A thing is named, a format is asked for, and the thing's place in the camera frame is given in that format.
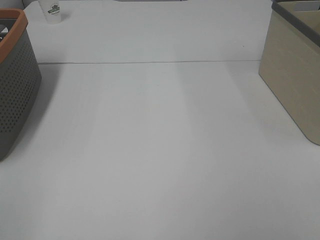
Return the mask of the grey perforated basket orange rim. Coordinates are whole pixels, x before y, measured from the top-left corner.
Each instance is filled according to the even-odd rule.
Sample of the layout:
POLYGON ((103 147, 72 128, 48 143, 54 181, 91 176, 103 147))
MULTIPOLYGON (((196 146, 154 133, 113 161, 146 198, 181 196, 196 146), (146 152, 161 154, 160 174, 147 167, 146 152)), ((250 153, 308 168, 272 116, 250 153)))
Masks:
POLYGON ((7 157, 33 108, 42 75, 23 10, 2 8, 0 23, 0 158, 7 157))

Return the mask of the beige basket grey rim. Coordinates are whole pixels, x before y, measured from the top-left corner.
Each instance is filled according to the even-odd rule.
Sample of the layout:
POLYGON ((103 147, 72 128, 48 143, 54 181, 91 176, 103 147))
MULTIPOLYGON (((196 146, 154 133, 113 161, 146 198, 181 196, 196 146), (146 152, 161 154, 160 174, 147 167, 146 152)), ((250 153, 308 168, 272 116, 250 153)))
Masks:
POLYGON ((320 2, 275 0, 259 75, 303 135, 320 143, 320 2))

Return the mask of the white paper cup green logo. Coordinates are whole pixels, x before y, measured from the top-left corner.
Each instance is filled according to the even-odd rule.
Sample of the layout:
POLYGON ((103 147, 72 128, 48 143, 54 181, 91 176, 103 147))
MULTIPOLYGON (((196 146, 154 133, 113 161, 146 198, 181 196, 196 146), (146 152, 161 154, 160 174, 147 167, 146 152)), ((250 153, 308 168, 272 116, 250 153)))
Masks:
POLYGON ((58 24, 61 22, 62 17, 59 0, 38 0, 38 3, 49 24, 58 24))

